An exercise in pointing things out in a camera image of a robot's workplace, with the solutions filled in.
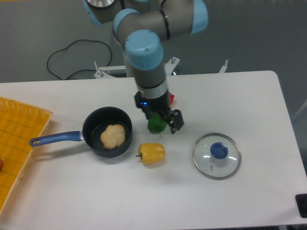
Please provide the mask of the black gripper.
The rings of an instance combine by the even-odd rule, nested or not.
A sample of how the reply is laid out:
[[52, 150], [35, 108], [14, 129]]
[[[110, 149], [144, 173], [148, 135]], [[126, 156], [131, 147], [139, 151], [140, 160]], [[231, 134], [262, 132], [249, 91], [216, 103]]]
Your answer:
[[134, 95], [136, 107], [141, 109], [147, 120], [152, 118], [152, 114], [158, 114], [167, 122], [170, 127], [171, 134], [179, 131], [183, 125], [184, 120], [180, 110], [171, 110], [169, 106], [169, 91], [166, 91], [162, 96], [154, 99], [147, 99], [142, 97], [140, 91]]

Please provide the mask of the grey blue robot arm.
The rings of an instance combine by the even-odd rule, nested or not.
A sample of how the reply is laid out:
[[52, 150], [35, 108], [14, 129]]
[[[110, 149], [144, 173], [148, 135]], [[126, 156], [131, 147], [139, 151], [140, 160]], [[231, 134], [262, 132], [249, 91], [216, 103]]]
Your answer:
[[175, 133], [183, 127], [179, 110], [170, 108], [163, 64], [162, 42], [204, 30], [208, 10], [201, 0], [160, 0], [153, 10], [148, 0], [86, 0], [92, 23], [112, 22], [113, 36], [121, 44], [126, 74], [135, 79], [134, 99], [147, 119], [158, 115]]

